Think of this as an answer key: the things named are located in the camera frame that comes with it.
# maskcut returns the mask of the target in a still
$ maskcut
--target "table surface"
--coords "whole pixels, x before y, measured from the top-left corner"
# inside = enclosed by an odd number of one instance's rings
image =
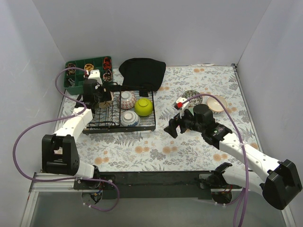
[[[113,73],[114,81],[122,84],[120,72],[113,70]],[[223,96],[244,142],[258,149],[255,132],[232,67],[172,67],[166,69],[162,86],[154,92],[156,130],[81,134],[77,140],[81,160],[97,165],[100,171],[214,170],[223,162],[244,168],[234,157],[204,142],[198,132],[187,130],[180,134],[178,131],[176,139],[164,132],[169,119],[178,113],[173,103],[187,90]],[[73,107],[74,102],[65,99],[62,116],[71,115]],[[214,117],[235,131],[226,113]]]

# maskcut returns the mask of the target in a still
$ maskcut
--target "black wire rack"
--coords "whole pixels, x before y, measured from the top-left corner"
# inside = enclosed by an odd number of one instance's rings
[[[151,87],[134,87],[134,86],[110,86],[109,90],[113,92],[113,103],[106,109],[97,108],[95,110],[93,120],[83,130],[85,134],[93,133],[110,133],[110,132],[132,132],[132,131],[148,131],[156,129],[156,114],[153,99],[153,91]],[[140,125],[136,127],[125,127],[120,124],[121,115],[124,111],[121,106],[121,93],[123,91],[131,91],[136,100],[147,98],[152,102],[153,112],[146,117],[140,116]]]

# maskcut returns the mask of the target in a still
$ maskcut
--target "small container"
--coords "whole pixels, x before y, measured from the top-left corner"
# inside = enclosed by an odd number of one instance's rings
[[[220,100],[220,102],[224,105],[224,107],[227,108],[226,100],[221,96],[216,96],[216,97]],[[208,98],[207,105],[214,114],[219,114],[224,111],[220,103],[218,103],[218,101],[215,100],[213,97]]]
[[[103,69],[110,70],[112,68],[112,60],[109,57],[105,57],[103,60]]]
[[[111,72],[111,70],[106,70],[106,72],[103,74],[103,80],[105,82],[112,82],[113,73]]]
[[[153,111],[152,102],[147,98],[140,98],[134,105],[134,110],[139,116],[146,117]]]
[[[128,110],[133,108],[136,103],[136,97],[132,92],[124,91],[121,93],[121,109]]]
[[[125,111],[121,115],[121,124],[125,127],[135,127],[140,124],[140,118],[134,111]]]
[[[94,66],[92,64],[86,64],[84,66],[84,69],[87,70],[88,72],[94,70]]]
[[[196,95],[199,95],[200,93],[197,92],[197,91],[194,91],[194,90],[188,90],[186,92],[183,93],[182,95],[182,98],[186,98],[186,99],[189,99],[193,96],[196,96]],[[194,98],[192,100],[189,101],[189,107],[194,107],[195,105],[198,105],[198,104],[202,104],[202,101],[203,101],[203,98],[202,96],[200,97],[197,97],[197,98]]]
[[[74,63],[68,63],[66,65],[66,68],[72,68],[72,67],[76,67],[76,65]],[[67,70],[67,75],[71,76],[71,75],[75,75],[76,70]]]

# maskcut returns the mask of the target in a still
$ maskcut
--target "blue patterned bowl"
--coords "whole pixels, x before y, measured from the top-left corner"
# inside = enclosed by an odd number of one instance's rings
[[[192,96],[196,96],[199,95],[200,93],[194,90],[189,90],[183,93],[182,98],[186,98],[189,99]],[[202,96],[198,97],[198,98],[194,98],[192,100],[189,101],[189,106],[194,107],[195,105],[198,104],[202,104],[203,98]]]
[[[140,118],[134,111],[125,111],[121,115],[121,124],[125,127],[139,126]]]

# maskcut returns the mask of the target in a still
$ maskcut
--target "red cap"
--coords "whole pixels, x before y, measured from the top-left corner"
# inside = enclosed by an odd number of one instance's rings
[[[181,108],[182,106],[183,106],[182,103],[177,103],[178,108]]]

